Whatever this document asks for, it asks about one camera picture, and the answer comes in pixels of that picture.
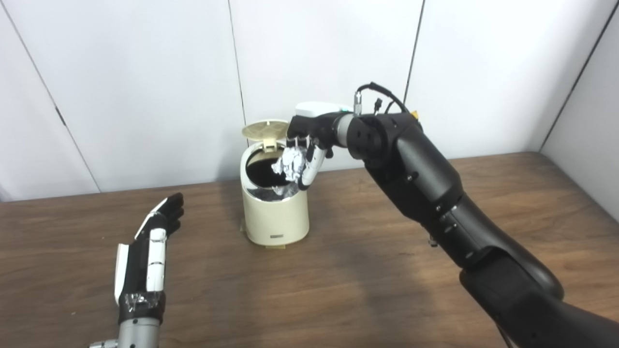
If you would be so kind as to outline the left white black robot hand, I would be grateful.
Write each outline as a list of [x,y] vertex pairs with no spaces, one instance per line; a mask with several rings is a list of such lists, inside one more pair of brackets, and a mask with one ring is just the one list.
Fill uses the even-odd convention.
[[114,298],[120,324],[138,319],[163,322],[167,242],[183,215],[184,196],[176,192],[147,213],[131,243],[118,245]]

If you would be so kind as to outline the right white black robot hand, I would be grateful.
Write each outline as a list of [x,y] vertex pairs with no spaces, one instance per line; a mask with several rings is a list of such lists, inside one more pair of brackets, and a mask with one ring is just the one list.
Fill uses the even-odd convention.
[[327,102],[302,102],[295,108],[287,138],[307,139],[306,164],[297,185],[306,191],[318,175],[323,162],[333,157],[333,147],[347,148],[347,132],[353,112],[346,106]]

